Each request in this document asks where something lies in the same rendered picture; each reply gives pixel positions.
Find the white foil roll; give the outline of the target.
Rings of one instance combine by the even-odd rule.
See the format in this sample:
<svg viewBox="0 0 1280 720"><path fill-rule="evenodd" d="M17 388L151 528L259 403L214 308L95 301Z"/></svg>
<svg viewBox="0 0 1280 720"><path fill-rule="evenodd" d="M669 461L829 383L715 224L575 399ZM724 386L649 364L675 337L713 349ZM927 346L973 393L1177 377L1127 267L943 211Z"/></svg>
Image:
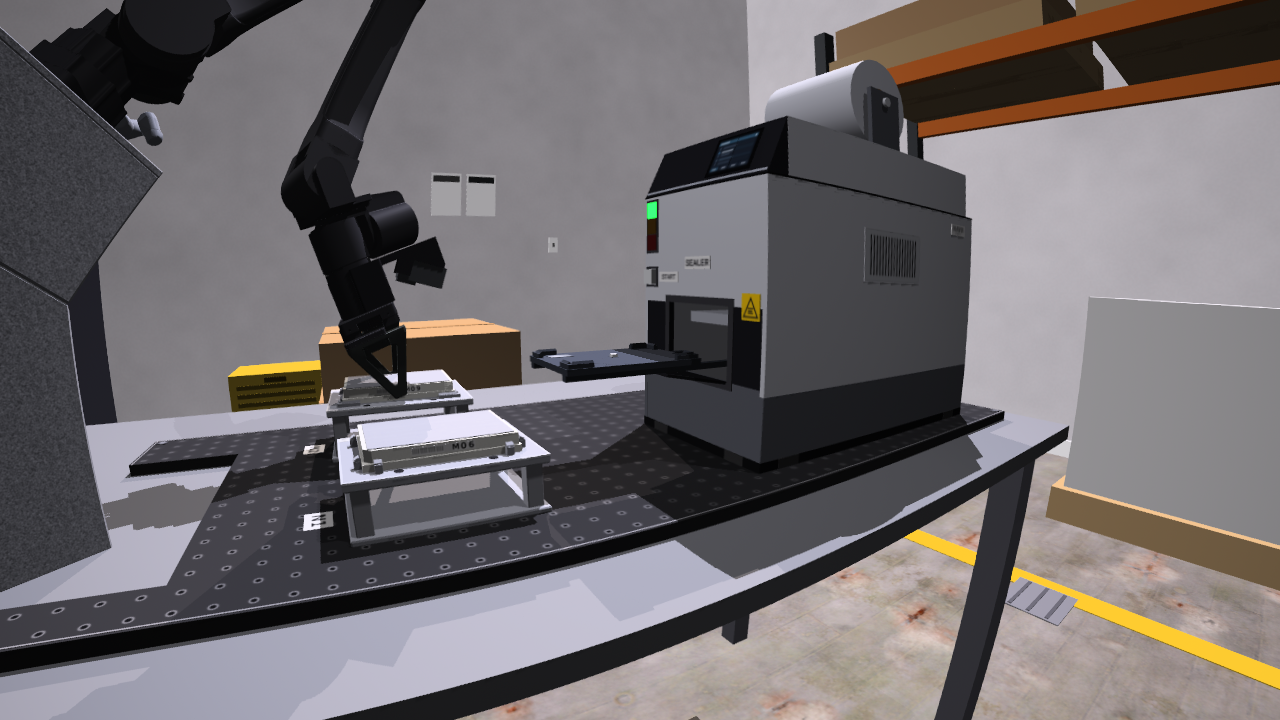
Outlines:
<svg viewBox="0 0 1280 720"><path fill-rule="evenodd" d="M899 138L904 111L899 87L879 61L864 60L780 88L765 104L765 122L794 117L869 141L867 87L899 97Z"/></svg>

